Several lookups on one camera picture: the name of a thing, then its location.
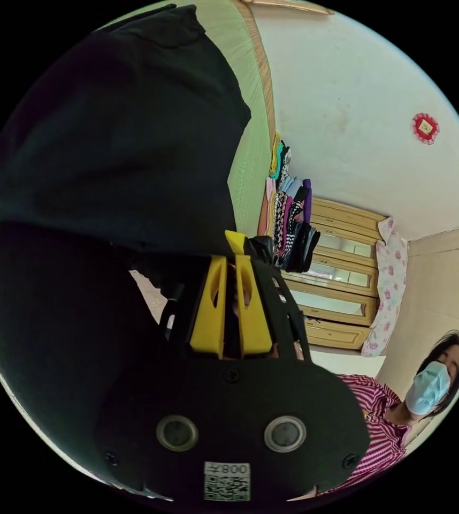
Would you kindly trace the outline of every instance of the black hair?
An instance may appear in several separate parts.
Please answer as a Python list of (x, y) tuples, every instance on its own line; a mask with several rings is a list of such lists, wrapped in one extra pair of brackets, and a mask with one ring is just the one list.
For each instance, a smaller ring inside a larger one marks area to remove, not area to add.
[[(459, 332), (457, 330), (450, 330), (447, 332), (434, 346), (431, 350), (431, 353), (424, 359), (417, 373), (420, 373), (424, 370), (430, 362), (436, 361), (439, 357), (451, 346), (459, 346)], [(443, 399), (440, 405), (431, 413), (429, 413), (426, 417), (432, 418), (437, 414), (441, 414), (453, 401), (453, 398), (456, 396), (456, 393), (459, 389), (459, 370), (454, 380), (453, 384), (449, 388), (449, 392), (447, 396)]]

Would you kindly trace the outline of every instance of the red decoration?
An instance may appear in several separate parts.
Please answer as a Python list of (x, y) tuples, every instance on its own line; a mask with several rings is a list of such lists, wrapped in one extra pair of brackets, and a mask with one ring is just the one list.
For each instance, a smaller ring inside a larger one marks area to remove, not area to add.
[(411, 127), (415, 137), (426, 145), (432, 145), (440, 132), (438, 122), (429, 114), (422, 112), (414, 116)]

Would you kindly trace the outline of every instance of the wardrobe door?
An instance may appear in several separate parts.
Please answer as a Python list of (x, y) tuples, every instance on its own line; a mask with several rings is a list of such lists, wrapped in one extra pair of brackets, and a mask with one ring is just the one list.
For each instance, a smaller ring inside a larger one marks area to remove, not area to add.
[(377, 312), (377, 298), (335, 291), (285, 280), (305, 316), (369, 327)]
[(385, 216), (368, 210), (358, 209), (344, 203), (324, 200), (322, 198), (312, 198), (311, 213), (312, 216), (318, 218), (328, 218), (329, 220), (355, 226), (360, 230), (370, 230), (373, 232), (378, 232), (378, 223), (386, 219)]
[(305, 320), (309, 344), (359, 350), (370, 334), (370, 328), (332, 323), (321, 320)]
[(377, 239), (326, 225), (315, 225), (320, 238), (313, 253), (344, 261), (362, 264), (370, 268), (377, 266)]
[(304, 273), (284, 272), (284, 278), (319, 287), (376, 297), (377, 268), (314, 254), (310, 269)]

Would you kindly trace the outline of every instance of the label sticker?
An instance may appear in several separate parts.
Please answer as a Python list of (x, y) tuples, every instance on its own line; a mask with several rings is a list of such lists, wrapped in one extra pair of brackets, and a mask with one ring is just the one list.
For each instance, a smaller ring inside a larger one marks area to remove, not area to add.
[(251, 499), (251, 466), (205, 462), (204, 499), (215, 502), (248, 502)]

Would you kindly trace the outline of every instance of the qr code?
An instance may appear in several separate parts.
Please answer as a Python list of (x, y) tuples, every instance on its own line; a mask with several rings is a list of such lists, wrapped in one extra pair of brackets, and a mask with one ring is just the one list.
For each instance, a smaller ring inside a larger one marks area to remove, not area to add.
[(247, 502), (250, 499), (250, 477), (205, 475), (204, 499), (216, 502)]

